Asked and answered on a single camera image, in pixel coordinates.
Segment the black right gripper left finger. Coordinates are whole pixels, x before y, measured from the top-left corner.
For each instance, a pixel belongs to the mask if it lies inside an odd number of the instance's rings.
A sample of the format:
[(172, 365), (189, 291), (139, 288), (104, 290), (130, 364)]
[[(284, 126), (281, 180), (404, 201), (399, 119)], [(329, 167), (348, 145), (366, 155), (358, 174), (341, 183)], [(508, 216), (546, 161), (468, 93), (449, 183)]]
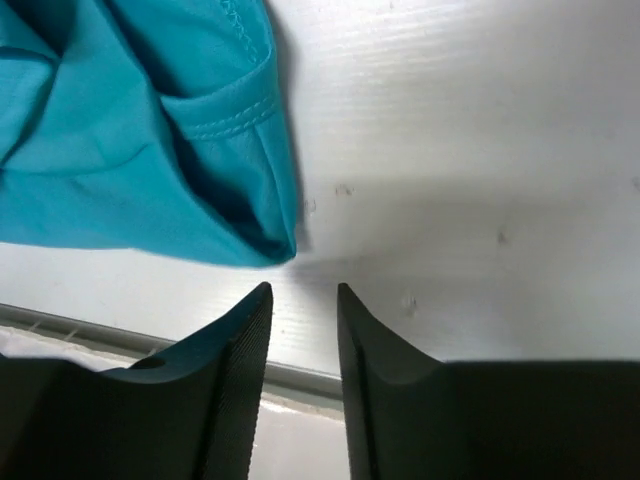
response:
[(273, 311), (261, 284), (228, 313), (127, 368), (1, 362), (5, 479), (244, 479)]

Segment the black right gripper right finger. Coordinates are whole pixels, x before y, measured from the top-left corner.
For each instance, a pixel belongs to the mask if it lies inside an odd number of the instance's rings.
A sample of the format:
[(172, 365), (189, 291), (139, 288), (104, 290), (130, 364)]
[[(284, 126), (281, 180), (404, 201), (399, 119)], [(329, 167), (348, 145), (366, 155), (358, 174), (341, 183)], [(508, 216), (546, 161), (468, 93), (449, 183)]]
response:
[(635, 479), (635, 361), (441, 362), (347, 284), (337, 337), (354, 479)]

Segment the teal t shirt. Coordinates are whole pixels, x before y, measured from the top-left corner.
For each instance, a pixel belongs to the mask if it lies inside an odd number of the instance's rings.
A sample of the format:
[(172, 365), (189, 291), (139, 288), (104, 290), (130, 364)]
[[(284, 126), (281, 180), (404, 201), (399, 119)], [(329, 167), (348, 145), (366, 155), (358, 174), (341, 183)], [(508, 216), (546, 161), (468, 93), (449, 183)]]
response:
[(5, 1), (1, 239), (233, 267), (296, 254), (260, 1)]

